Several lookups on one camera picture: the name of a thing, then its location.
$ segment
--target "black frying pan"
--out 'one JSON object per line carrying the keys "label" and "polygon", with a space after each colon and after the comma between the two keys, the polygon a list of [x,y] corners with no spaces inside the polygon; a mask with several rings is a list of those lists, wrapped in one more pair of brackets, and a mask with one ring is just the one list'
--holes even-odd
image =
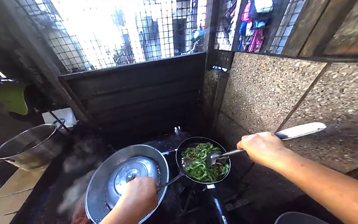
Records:
{"label": "black frying pan", "polygon": [[230,158],[229,158],[229,172],[227,172],[226,176],[224,176],[221,180],[219,181],[215,181],[215,182],[200,182],[200,181],[197,181],[196,179],[193,179],[184,169],[183,169],[183,166],[182,166],[182,152],[184,152],[188,147],[194,147],[196,146],[197,144],[200,144],[200,143],[211,143],[212,145],[216,146],[216,147],[219,147],[220,148],[220,151],[221,153],[225,153],[226,150],[220,145],[218,144],[216,141],[213,141],[209,138],[204,138],[204,137],[192,137],[192,138],[188,138],[184,141],[182,141],[182,143],[180,143],[179,147],[177,148],[176,150],[176,164],[178,165],[179,167],[179,174],[173,178],[172,180],[170,180],[169,182],[167,182],[166,184],[164,184],[163,186],[159,186],[158,187],[158,191],[163,189],[164,187],[172,184],[173,182],[175,182],[177,179],[179,179],[180,177],[182,176],[187,176],[187,178],[191,179],[192,181],[195,181],[197,183],[201,183],[201,184],[206,184],[207,185],[207,188],[208,190],[210,191],[211,193],[211,196],[212,196],[212,201],[214,202],[215,206],[216,206],[216,212],[218,213],[218,220],[219,220],[219,223],[220,224],[227,224],[227,221],[226,221],[226,209],[222,206],[223,203],[221,203],[219,200],[218,200],[218,193],[215,189],[215,183],[218,183],[220,181],[223,181],[227,175],[229,174],[230,172],[230,168],[231,168],[231,161],[230,161]]}
{"label": "black frying pan", "polygon": [[200,144],[200,143],[211,143],[212,145],[216,146],[216,147],[219,147],[220,148],[220,151],[222,153],[225,153],[226,150],[220,145],[218,144],[216,141],[214,140],[211,140],[209,138],[204,138],[204,137],[192,137],[192,138],[188,138],[184,141],[182,141],[182,143],[180,143],[179,147],[177,148],[176,150],[176,164],[178,165],[179,167],[179,174],[174,177],[172,180],[168,181],[166,184],[164,184],[163,186],[159,186],[158,187],[158,190],[161,190],[163,189],[164,187],[172,184],[173,182],[175,182],[177,179],[179,179],[180,177],[182,176],[187,176],[189,179],[191,179],[192,181],[195,181],[197,183],[201,183],[201,184],[207,184],[207,185],[210,185],[210,184],[215,184],[215,183],[218,183],[220,181],[223,181],[227,174],[229,174],[230,172],[230,168],[229,168],[229,172],[226,174],[226,176],[224,176],[221,180],[219,181],[215,181],[215,182],[200,182],[200,181],[197,181],[196,179],[192,178],[184,169],[183,169],[183,166],[182,166],[182,152],[184,152],[188,147],[195,147],[197,144]]}

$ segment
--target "pot lid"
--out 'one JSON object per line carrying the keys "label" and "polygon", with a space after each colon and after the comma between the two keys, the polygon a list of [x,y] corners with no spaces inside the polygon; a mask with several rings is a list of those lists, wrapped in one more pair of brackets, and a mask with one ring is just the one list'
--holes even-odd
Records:
{"label": "pot lid", "polygon": [[106,204],[111,210],[135,177],[149,176],[160,182],[157,165],[150,158],[137,156],[121,162],[112,172],[106,188]]}

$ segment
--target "stir-fried greens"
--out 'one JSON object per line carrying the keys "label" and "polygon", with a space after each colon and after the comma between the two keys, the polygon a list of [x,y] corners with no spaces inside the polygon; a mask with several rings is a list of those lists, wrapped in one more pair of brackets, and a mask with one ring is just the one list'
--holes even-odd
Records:
{"label": "stir-fried greens", "polygon": [[215,182],[224,178],[230,168],[229,164],[226,163],[227,158],[218,159],[212,167],[207,167],[207,155],[213,150],[220,151],[220,148],[213,146],[209,142],[187,148],[182,152],[182,162],[186,163],[183,164],[185,171],[201,182]]}

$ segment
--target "metal mesh window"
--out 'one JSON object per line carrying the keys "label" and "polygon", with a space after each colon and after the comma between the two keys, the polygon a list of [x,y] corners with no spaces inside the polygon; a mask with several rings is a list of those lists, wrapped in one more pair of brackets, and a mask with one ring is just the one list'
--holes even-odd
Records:
{"label": "metal mesh window", "polygon": [[[242,1],[243,9],[241,0],[221,0],[215,49],[280,54],[306,0]],[[236,26],[239,44],[233,46]]]}
{"label": "metal mesh window", "polygon": [[72,73],[203,49],[206,0],[15,0]]}

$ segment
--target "metal spatula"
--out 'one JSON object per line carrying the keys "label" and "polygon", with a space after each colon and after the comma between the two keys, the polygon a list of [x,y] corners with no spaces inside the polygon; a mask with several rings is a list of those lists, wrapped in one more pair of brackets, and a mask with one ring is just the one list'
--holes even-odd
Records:
{"label": "metal spatula", "polygon": [[[311,133],[315,133],[318,131],[322,131],[326,128],[327,126],[323,123],[320,122],[313,122],[313,123],[308,123],[308,124],[302,124],[302,125],[298,125],[292,128],[287,128],[284,129],[282,131],[279,131],[277,133],[275,133],[275,135],[280,138],[281,140],[287,140],[287,139],[292,139],[292,138],[297,138],[297,137],[301,137],[304,135],[309,135]],[[231,156],[237,153],[241,153],[244,152],[245,150],[232,150],[229,151],[225,154],[221,154],[220,151],[211,151],[206,159],[206,163],[208,167],[211,167],[212,165],[214,165],[216,163],[216,160],[221,158],[221,157],[225,157],[225,156]]]}

